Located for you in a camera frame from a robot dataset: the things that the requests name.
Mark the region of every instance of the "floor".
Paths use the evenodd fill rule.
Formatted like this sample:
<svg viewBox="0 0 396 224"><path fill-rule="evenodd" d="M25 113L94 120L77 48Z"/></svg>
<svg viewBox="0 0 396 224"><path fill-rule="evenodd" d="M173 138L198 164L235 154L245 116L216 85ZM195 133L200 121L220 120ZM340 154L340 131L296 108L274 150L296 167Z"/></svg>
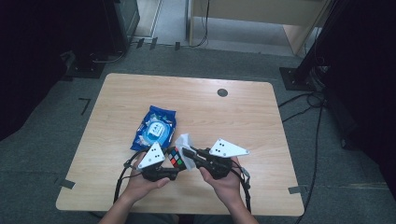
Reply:
<svg viewBox="0 0 396 224"><path fill-rule="evenodd" d="M186 0L137 0L141 22L136 29L135 39L145 38L150 43L158 38L157 44L189 45L186 27ZM198 45L205 36L205 18L194 18L193 45ZM297 55L304 57L317 36L318 29L305 43ZM281 24L208 19L207 40L200 48L256 52L280 56L295 56Z"/></svg>

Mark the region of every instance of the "wet wipes pack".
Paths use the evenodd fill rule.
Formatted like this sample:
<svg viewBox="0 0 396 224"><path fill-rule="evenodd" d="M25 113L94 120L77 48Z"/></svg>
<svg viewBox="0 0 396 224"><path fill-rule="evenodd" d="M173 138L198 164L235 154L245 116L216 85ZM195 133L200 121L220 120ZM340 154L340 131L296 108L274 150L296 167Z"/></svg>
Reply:
<svg viewBox="0 0 396 224"><path fill-rule="evenodd" d="M176 125L176 111L151 105L147 115L136 130L131 149L140 151L156 142L161 147L169 147Z"/></svg>

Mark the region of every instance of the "person's right hand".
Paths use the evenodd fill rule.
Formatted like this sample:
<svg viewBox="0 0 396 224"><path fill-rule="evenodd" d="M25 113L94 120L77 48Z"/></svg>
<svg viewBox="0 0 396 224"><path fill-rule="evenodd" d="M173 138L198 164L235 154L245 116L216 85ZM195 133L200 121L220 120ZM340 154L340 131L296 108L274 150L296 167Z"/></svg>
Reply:
<svg viewBox="0 0 396 224"><path fill-rule="evenodd" d="M241 171L236 167L237 165L239 166L238 159L236 157L232 157L231 159L233 160L233 169L240 175ZM213 187L219 199L227 207L232 204L243 203L240 194L241 181L239 176L230 172L222 179L214 179L206 168L200 167L199 171L201 172L204 181Z"/></svg>

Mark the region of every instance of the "white triangular tracker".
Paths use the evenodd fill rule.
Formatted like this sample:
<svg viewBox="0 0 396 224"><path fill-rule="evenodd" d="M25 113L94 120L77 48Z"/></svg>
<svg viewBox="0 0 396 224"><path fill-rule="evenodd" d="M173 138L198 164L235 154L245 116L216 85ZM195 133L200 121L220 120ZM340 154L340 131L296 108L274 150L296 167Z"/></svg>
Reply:
<svg viewBox="0 0 396 224"><path fill-rule="evenodd" d="M233 143L227 142L224 139L219 138L215 145L210 148L209 154L222 158L230 158L233 156L248 155L249 151L242 147L234 145Z"/></svg>
<svg viewBox="0 0 396 224"><path fill-rule="evenodd" d="M163 150L158 142L155 142L151 148L148 150L145 158L139 163L137 166L138 170L146 168L152 164L158 163L160 161L164 161L165 156L163 155Z"/></svg>

